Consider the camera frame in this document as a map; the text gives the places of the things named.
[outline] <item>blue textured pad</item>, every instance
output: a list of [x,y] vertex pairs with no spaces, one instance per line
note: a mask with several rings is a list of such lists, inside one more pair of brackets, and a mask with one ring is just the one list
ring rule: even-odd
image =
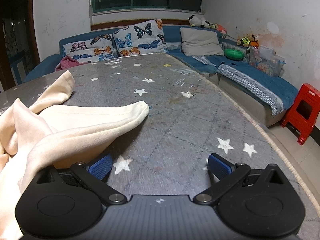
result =
[[208,170],[213,173],[219,180],[223,179],[225,176],[231,174],[232,172],[231,167],[212,155],[209,156]]
[[89,173],[95,176],[97,179],[103,179],[112,169],[112,157],[111,154],[103,157],[95,164],[90,166]]

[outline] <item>pink butterfly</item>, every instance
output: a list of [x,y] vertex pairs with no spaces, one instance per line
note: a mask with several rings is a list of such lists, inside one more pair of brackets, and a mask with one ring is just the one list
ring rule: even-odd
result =
[[72,48],[71,48],[71,51],[70,52],[74,52],[74,51],[77,51],[77,50],[82,50],[82,49],[88,49],[87,46],[85,45],[85,42],[80,42],[80,43],[74,43],[72,44]]

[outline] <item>sofa backrest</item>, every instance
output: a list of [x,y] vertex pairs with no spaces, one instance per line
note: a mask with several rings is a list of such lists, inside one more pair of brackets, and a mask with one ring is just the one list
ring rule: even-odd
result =
[[[200,27],[191,27],[187,25],[164,25],[163,26],[163,32],[164,32],[164,37],[166,42],[181,42],[181,33],[180,33],[180,28],[194,28],[198,30],[206,30],[206,31],[213,31],[216,32],[218,35],[219,43],[222,43],[222,35],[220,32],[214,29],[202,29]],[[90,33],[84,33],[72,37],[68,37],[65,39],[60,40],[59,42],[59,48],[60,48],[60,54],[62,52],[62,46],[66,45],[68,43],[72,42],[77,42],[77,41],[87,41],[90,39],[93,39],[94,37],[97,37],[99,35],[103,34],[112,34],[115,31],[119,30],[119,28],[113,28],[113,29],[108,29],[108,30],[101,30],[101,31],[95,31],[95,32],[90,32]],[[112,39],[112,46],[115,48],[116,43],[114,39]]]

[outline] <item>green bowl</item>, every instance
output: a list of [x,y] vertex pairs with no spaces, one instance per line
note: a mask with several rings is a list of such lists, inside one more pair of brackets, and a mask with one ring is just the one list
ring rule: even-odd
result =
[[236,49],[225,49],[224,55],[232,60],[242,60],[244,53]]

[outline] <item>beige pillow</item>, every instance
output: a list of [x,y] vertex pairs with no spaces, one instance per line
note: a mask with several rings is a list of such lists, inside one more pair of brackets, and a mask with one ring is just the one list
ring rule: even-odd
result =
[[180,28],[182,50],[187,56],[218,55],[224,52],[219,45],[218,36],[213,31]]

